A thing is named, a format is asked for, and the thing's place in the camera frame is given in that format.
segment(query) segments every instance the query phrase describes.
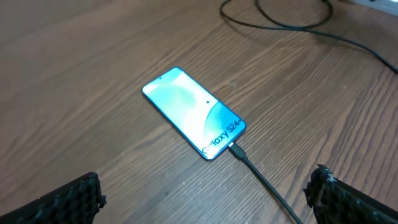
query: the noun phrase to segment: charging cable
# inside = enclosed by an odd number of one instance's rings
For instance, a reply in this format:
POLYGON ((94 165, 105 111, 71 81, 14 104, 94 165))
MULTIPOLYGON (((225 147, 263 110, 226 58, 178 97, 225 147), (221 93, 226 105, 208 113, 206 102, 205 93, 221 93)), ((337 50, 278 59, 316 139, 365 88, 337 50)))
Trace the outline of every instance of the charging cable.
POLYGON ((235 158, 246 164, 253 174, 260 180, 264 187, 285 207, 286 211, 294 219, 297 224, 302 224, 301 220, 296 216, 292 208, 286 203, 285 199, 282 198, 275 190, 275 188, 268 182, 268 180, 257 170, 257 168, 250 162, 246 156, 244 150, 239 147, 236 143, 232 142, 229 146, 229 151, 234 155, 235 158))

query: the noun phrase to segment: black cable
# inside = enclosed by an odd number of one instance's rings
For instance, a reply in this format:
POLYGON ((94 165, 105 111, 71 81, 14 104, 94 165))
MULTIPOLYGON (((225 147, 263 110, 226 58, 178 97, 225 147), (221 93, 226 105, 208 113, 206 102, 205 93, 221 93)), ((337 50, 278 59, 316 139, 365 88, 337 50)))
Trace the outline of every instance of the black cable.
POLYGON ((320 31, 316 31, 316 30, 308 30, 308 27, 314 28, 314 27, 316 27, 316 26, 319 26, 319 25, 324 24, 324 23, 327 22, 327 21, 329 20, 329 18, 332 16, 332 14, 333 14, 333 7, 331 6, 331 4, 330 4, 330 2, 329 2, 328 0, 323 0, 323 1, 325 1, 325 2, 328 4, 329 8, 330 8, 330 9, 329 9, 329 15, 328 15, 324 20, 322 20, 321 22, 319 22, 319 23, 317 23, 317 24, 313 24, 313 25, 309 25, 309 26, 304 26, 304 27, 288 26, 288 25, 285 25, 285 24, 282 24, 282 23, 280 23, 280 22, 277 22, 277 21, 273 20, 272 18, 270 18, 270 17, 264 12, 264 10, 262 10, 261 6, 260 6, 259 3, 258 3, 259 0, 254 0, 254 4, 256 5, 257 10, 259 10, 259 12, 260 12, 264 17, 266 17, 268 20, 270 20, 271 22, 273 22, 273 23, 275 23, 275 24, 277 24, 277 25, 279 25, 279 26, 282 26, 282 27, 267 27, 267 26, 256 25, 256 24, 250 24, 250 23, 247 23, 247 22, 243 22, 243 21, 236 20, 236 19, 230 17, 229 15, 225 14, 225 12, 224 12, 224 10, 223 10, 224 7, 225 7, 225 5, 227 5, 227 3, 229 3, 230 1, 231 1, 231 0, 226 0, 225 2, 223 2, 223 3, 221 4, 221 6, 220 6, 220 14, 221 14, 221 16, 223 16, 224 18, 226 18, 227 20, 229 20, 229 21, 231 21, 231 22, 234 22, 234 23, 239 24, 239 25, 242 25, 242 26, 247 26, 247 27, 252 27, 252 28, 258 28, 258 29, 267 29, 267 30, 287 30, 287 31, 307 32, 307 33, 310 33, 310 34, 316 34, 316 35, 321 35, 321 36, 324 36, 324 37, 334 38, 334 39, 336 39, 336 40, 341 40, 341 41, 343 41, 343 42, 347 42, 347 43, 349 43, 349 44, 352 44, 352 45, 355 45, 355 46, 358 46, 358 47, 361 47, 361 48, 367 50, 369 53, 373 54, 377 59, 379 59, 385 66, 387 66, 388 68, 390 68, 395 74, 398 74, 398 68, 396 68, 395 66, 393 66, 393 64, 391 64, 391 63, 388 62, 386 59, 384 59, 382 56, 380 56, 377 52, 375 52, 374 50, 370 49, 368 46, 366 46, 366 45, 364 45, 364 44, 362 44, 362 43, 359 43, 359 42, 353 41, 353 40, 349 40, 349 39, 346 39, 346 38, 344 38, 344 37, 339 37, 339 36, 337 36, 337 35, 328 34, 328 33, 326 33, 326 32, 320 32, 320 31))
POLYGON ((232 155, 235 156, 238 160, 242 161, 245 163, 249 169, 253 172, 253 174, 260 180, 260 182, 264 185, 264 187, 285 207, 286 211, 289 213, 289 215, 292 216, 294 221, 297 224, 302 224, 301 220, 296 216, 292 208, 286 203, 285 199, 282 198, 278 194, 278 192, 275 190, 275 188, 268 182, 267 179, 260 173, 260 171, 257 170, 257 168, 250 162, 248 157, 246 156, 246 153, 242 148, 240 148, 236 143, 231 143, 229 146, 229 151, 232 153, 232 155))

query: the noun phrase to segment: wood grain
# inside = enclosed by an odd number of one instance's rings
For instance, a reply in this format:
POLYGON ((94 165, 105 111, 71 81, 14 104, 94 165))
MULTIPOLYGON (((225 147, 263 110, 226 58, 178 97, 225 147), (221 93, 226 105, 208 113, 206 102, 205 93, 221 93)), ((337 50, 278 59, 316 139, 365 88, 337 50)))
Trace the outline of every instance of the wood grain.
MULTIPOLYGON (((316 164, 398 209, 398 79, 324 37, 227 24, 219 1, 0 2, 0 214, 88 171, 108 204, 95 223, 289 223, 228 152, 201 159, 141 94, 180 66, 248 124, 238 143, 305 223, 316 164)), ((397 18, 333 1, 320 30, 398 65, 397 18)), ((263 1, 278 21, 324 16, 313 1, 263 1)), ((269 24, 251 1, 232 16, 269 24)))

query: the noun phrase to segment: white power strip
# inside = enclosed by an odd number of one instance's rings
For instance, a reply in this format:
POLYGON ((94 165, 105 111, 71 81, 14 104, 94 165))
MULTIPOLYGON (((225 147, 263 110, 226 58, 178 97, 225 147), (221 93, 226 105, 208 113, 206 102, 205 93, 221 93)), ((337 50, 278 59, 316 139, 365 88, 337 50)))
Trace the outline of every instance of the white power strip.
POLYGON ((398 0, 350 0, 398 16, 398 0))

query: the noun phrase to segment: illuminated phone screen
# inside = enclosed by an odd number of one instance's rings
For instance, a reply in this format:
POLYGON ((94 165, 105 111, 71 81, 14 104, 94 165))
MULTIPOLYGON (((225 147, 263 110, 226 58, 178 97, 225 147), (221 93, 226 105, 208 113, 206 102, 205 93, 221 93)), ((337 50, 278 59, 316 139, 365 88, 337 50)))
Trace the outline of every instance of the illuminated phone screen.
POLYGON ((205 158, 214 159, 246 123, 181 68, 148 83, 142 92, 205 158))

